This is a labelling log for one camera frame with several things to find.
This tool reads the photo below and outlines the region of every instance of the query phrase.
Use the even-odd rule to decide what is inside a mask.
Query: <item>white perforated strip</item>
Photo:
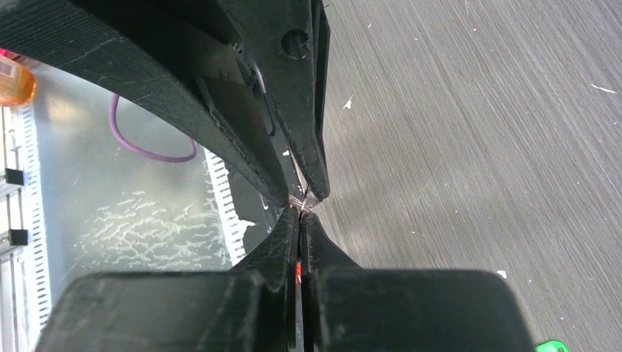
[[[244,251],[244,231],[249,225],[253,225],[248,221],[240,220],[235,212],[233,198],[231,197],[231,189],[229,187],[229,172],[224,167],[224,161],[216,154],[205,149],[205,157],[208,161],[208,170],[212,180],[214,197],[220,221],[222,223],[222,232],[224,234],[224,243],[231,257],[231,263],[237,264],[246,256]]]
[[[28,305],[28,335],[34,345],[48,322],[51,311],[48,248],[45,238],[43,198],[41,195],[40,162],[37,128],[32,106],[18,111],[16,123],[23,137],[21,163],[26,177],[24,186],[24,228],[29,231],[30,243],[23,248],[26,302]]]

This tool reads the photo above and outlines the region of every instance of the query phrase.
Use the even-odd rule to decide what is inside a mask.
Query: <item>white debris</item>
[[[593,84],[590,84],[590,85],[591,85],[592,87],[594,87],[594,88],[598,89],[598,90],[602,90],[603,92],[613,93],[613,94],[618,93],[618,92],[614,92],[614,91],[612,91],[612,90],[610,90],[610,89],[606,89],[606,88],[603,88],[603,87],[598,87],[598,86],[595,86],[595,85],[593,85]]]
[[[352,109],[352,98],[354,97],[354,95],[350,96],[350,99],[348,99],[348,102],[345,103],[345,105],[343,106],[343,109]]]

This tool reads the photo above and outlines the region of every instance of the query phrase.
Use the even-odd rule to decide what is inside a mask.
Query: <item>orange object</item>
[[[37,83],[22,64],[0,56],[0,106],[19,106],[34,97]]]

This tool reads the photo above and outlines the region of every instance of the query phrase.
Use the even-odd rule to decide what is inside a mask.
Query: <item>scratched surface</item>
[[[53,301],[94,272],[231,266],[202,149],[184,164],[137,156],[110,133],[110,92],[51,67],[35,73]],[[117,121],[141,147],[189,152],[183,134],[125,100]]]
[[[619,350],[622,2],[326,3],[326,231],[367,267],[504,271],[535,341]]]

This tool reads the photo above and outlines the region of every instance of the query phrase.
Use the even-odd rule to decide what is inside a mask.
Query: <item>orange container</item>
[[[0,56],[0,106],[19,106],[34,97],[37,83],[22,64]]]

